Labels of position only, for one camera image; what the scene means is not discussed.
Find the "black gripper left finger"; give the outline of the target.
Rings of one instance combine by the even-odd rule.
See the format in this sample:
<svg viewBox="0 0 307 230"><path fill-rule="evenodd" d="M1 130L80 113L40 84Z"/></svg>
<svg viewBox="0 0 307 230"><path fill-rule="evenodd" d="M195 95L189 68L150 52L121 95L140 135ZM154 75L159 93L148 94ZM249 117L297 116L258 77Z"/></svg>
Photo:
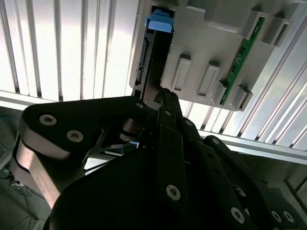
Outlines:
<svg viewBox="0 0 307 230"><path fill-rule="evenodd" d="M157 102L134 96L34 104L22 114L15 159L51 210L74 182L135 150L182 149Z"/></svg>

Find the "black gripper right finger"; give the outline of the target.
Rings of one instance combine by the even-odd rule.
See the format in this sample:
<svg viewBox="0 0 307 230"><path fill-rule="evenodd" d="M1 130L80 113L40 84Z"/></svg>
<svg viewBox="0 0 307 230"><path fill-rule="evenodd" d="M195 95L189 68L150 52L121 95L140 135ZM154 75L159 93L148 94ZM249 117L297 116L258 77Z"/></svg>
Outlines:
<svg viewBox="0 0 307 230"><path fill-rule="evenodd" d="M195 217L211 230L297 230L300 216L283 197L270 188L219 138L202 138L181 112L178 96L161 89L157 102L183 138L184 155L190 163L196 189Z"/></svg>

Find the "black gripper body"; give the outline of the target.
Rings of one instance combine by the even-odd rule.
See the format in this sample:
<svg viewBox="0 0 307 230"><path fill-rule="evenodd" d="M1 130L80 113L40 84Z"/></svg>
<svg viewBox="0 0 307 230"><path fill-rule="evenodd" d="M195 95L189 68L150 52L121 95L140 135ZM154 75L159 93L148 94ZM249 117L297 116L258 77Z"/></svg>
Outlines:
<svg viewBox="0 0 307 230"><path fill-rule="evenodd" d="M211 149L186 164L182 149L138 149L66 188L50 230L237 230L240 211Z"/></svg>

